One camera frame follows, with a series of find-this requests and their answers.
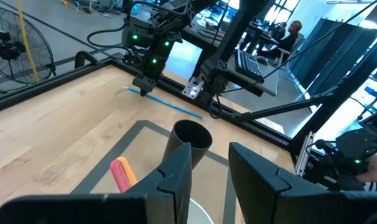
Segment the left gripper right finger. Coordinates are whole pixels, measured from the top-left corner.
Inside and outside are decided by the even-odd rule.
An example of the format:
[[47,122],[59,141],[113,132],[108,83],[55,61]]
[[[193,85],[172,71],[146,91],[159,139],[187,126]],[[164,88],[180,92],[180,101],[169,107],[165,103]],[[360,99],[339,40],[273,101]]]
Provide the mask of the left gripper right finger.
[[328,191],[238,142],[228,161],[246,224],[377,224],[376,192]]

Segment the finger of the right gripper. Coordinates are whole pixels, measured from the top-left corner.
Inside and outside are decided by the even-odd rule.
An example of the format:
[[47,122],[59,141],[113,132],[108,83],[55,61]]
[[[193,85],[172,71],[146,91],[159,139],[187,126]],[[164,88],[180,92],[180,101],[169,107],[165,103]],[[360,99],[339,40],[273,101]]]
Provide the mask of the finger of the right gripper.
[[150,93],[156,86],[157,86],[157,81],[148,77],[145,77],[144,81],[144,94]]
[[139,88],[140,95],[146,94],[146,78],[142,75],[137,75],[133,79],[133,85]]

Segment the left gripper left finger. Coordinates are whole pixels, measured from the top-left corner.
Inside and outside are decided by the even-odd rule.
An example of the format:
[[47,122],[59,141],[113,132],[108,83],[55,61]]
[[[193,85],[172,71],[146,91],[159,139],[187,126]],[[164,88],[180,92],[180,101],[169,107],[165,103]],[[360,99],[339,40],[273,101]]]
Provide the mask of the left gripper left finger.
[[181,144],[123,194],[27,195],[0,207],[0,224],[187,224],[192,153]]

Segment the white ceramic bowl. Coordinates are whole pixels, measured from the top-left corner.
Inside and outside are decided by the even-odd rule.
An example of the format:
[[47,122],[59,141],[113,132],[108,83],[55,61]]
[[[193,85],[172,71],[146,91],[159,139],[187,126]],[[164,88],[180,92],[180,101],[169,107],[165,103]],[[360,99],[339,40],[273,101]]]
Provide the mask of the white ceramic bowl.
[[207,211],[194,199],[190,199],[187,224],[214,224]]

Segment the blue drinking straw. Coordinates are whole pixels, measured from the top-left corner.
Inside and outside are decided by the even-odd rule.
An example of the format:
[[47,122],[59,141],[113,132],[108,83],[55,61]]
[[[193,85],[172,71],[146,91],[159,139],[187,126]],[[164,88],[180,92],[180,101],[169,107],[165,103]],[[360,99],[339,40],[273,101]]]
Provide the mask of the blue drinking straw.
[[[133,93],[137,93],[137,94],[140,94],[140,93],[141,93],[139,89],[134,88],[134,87],[131,87],[131,86],[124,86],[123,88],[126,89],[126,90],[129,90],[129,91],[131,91],[131,92],[133,92]],[[177,106],[177,105],[174,105],[174,104],[172,104],[172,103],[169,103],[169,102],[167,102],[167,101],[165,101],[165,100],[163,100],[163,99],[161,99],[161,98],[155,97],[155,96],[153,96],[153,95],[151,95],[151,94],[146,93],[146,94],[144,95],[144,97],[145,97],[145,98],[148,98],[148,99],[150,99],[150,100],[156,101],[156,102],[158,102],[158,103],[161,103],[161,104],[163,104],[163,105],[166,105],[166,106],[168,106],[168,107],[171,107],[171,108],[173,108],[173,109],[175,109],[175,110],[181,111],[181,112],[183,112],[183,113],[185,113],[185,114],[189,114],[190,116],[193,116],[193,117],[195,117],[195,118],[203,119],[203,116],[202,116],[202,115],[199,115],[199,114],[197,114],[197,113],[194,113],[193,111],[187,110],[187,109],[185,109],[185,108],[183,108],[183,107],[181,107],[181,106]]]

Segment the spoon with orange handle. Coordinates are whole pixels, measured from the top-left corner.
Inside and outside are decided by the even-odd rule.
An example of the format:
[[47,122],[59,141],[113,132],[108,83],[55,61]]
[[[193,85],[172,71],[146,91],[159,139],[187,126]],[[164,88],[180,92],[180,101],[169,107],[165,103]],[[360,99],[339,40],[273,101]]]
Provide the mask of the spoon with orange handle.
[[130,186],[136,185],[138,183],[135,173],[133,172],[128,160],[125,157],[118,157],[117,160],[119,160],[124,168],[124,172],[126,174],[126,177],[129,180]]

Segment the fork with red handle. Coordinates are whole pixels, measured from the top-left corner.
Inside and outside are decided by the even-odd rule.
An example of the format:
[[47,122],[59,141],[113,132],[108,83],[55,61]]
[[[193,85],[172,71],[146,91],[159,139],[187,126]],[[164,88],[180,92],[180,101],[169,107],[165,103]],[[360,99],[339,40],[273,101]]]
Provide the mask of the fork with red handle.
[[110,164],[110,170],[119,191],[121,193],[125,193],[127,190],[129,190],[131,184],[124,170],[122,161],[119,159],[113,160]]

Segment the black plastic cup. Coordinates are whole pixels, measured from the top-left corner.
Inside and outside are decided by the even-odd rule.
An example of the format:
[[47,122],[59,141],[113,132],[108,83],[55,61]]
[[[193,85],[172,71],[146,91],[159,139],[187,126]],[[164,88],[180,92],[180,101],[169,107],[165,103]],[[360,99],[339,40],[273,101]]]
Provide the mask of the black plastic cup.
[[169,134],[162,160],[168,158],[183,143],[191,145],[192,168],[194,169],[210,149],[213,138],[200,123],[188,119],[179,120]]

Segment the translucent mat with grey border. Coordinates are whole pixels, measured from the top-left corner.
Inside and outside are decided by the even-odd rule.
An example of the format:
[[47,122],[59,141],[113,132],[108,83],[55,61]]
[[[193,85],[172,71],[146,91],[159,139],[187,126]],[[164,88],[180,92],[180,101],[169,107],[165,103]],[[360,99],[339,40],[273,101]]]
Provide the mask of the translucent mat with grey border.
[[[137,180],[143,179],[162,160],[170,131],[150,121],[136,122],[72,190],[72,194],[118,193],[109,165],[125,157]],[[210,215],[214,224],[235,224],[236,195],[228,160],[208,151],[192,172],[191,198]]]

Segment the black keyboard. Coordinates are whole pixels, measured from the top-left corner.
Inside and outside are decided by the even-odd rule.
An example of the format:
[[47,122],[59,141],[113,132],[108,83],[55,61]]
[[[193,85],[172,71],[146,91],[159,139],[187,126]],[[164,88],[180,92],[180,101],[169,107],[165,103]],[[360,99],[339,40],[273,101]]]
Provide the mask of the black keyboard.
[[252,78],[260,83],[264,82],[263,75],[256,58],[240,49],[235,50],[235,71]]

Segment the dark grey desk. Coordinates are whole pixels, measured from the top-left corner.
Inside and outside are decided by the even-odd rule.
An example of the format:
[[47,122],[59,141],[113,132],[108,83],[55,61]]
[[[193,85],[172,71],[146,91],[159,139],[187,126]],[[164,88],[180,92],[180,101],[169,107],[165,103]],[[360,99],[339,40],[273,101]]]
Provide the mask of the dark grey desk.
[[[200,19],[196,17],[193,20],[193,26],[187,26],[181,31],[181,35],[184,40],[202,49],[194,72],[192,73],[192,77],[204,75],[201,71],[203,62],[209,59],[216,52],[220,44],[220,41],[215,41],[214,43],[212,43],[211,38],[205,37],[199,33],[200,25],[197,23],[199,20]],[[237,84],[240,87],[254,83],[256,80],[252,79],[252,77],[246,76],[244,73],[236,71],[236,60],[234,54],[235,53],[233,52],[227,62],[228,81]],[[264,80],[263,83],[259,82],[253,86],[250,86],[249,88],[247,88],[247,90],[257,96],[261,96],[263,93],[268,93],[271,96],[276,96],[277,84],[278,71],[273,72]]]

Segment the person's hand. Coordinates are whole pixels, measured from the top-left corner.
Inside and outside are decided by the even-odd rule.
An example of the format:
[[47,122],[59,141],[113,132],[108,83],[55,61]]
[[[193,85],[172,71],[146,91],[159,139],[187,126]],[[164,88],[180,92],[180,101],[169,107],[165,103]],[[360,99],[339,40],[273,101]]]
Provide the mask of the person's hand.
[[356,177],[357,180],[361,183],[377,182],[377,153],[371,156],[368,162],[368,170]]

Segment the black floor fan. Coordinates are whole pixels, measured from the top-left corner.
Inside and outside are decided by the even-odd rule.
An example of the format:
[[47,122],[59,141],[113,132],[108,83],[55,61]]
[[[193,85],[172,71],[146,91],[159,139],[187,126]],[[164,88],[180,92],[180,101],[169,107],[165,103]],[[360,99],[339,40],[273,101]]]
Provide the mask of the black floor fan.
[[0,76],[30,85],[54,74],[54,56],[40,30],[17,13],[0,7]]

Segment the person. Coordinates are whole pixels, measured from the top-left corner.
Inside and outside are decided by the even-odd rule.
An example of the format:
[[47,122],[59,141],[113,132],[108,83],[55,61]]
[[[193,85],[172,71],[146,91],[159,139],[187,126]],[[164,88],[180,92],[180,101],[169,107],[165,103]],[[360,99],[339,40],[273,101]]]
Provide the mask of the person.
[[283,49],[290,52],[296,42],[296,39],[298,38],[299,31],[301,30],[301,28],[302,28],[301,21],[293,21],[290,24],[289,29],[288,29],[289,35],[281,39],[276,48],[272,50],[267,50],[267,51],[259,50],[257,52],[257,56],[268,57],[275,60],[276,58],[279,58],[281,56],[281,51],[279,49]]

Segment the dark grey curtain partition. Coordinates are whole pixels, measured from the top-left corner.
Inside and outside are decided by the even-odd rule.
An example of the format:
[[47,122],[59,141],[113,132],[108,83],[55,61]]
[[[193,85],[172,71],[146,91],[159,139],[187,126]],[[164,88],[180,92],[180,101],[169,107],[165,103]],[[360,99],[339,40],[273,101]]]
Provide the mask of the dark grey curtain partition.
[[[327,32],[334,32],[314,44]],[[303,49],[314,44],[290,65],[299,84],[310,96],[335,86],[353,68],[377,38],[377,29],[320,19]]]

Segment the silver mounting bracket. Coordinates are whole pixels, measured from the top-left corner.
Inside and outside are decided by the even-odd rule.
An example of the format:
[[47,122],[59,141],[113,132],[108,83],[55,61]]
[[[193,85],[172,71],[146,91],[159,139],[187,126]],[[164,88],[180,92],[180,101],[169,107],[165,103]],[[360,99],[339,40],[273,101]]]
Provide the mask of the silver mounting bracket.
[[194,100],[203,90],[203,85],[204,81],[202,76],[192,77],[183,89],[182,94]]

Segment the black aluminium rig frame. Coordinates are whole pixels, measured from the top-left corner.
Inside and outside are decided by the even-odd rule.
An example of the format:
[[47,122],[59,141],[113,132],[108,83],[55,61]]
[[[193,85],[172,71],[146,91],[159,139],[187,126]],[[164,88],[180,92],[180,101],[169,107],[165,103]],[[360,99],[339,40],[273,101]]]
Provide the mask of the black aluminium rig frame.
[[[59,75],[55,78],[48,79],[35,85],[25,87],[14,93],[7,94],[0,98],[0,111],[21,103],[25,100],[38,96],[46,91],[52,90],[58,86],[71,82],[77,78],[85,76],[107,65],[112,65],[119,70],[128,73],[128,77],[135,77],[141,72],[132,66],[112,58],[97,60],[88,52],[80,51],[75,57],[75,69]],[[221,118],[225,121],[242,128],[251,134],[257,135],[283,149],[289,151],[291,155],[297,156],[299,149],[304,142],[307,134],[317,132],[340,107],[341,104],[368,78],[368,75],[377,66],[377,44],[373,47],[365,58],[352,71],[351,75],[344,79],[342,84],[330,95],[320,96],[311,100],[304,100],[298,103],[291,103],[284,106],[271,108],[254,112],[251,115],[245,115],[243,118],[235,118],[226,114]],[[293,110],[302,109],[305,106],[321,103],[320,109],[310,118],[304,127],[294,136],[289,138],[273,131],[263,124],[255,122],[255,119],[263,118],[275,114],[286,113]]]

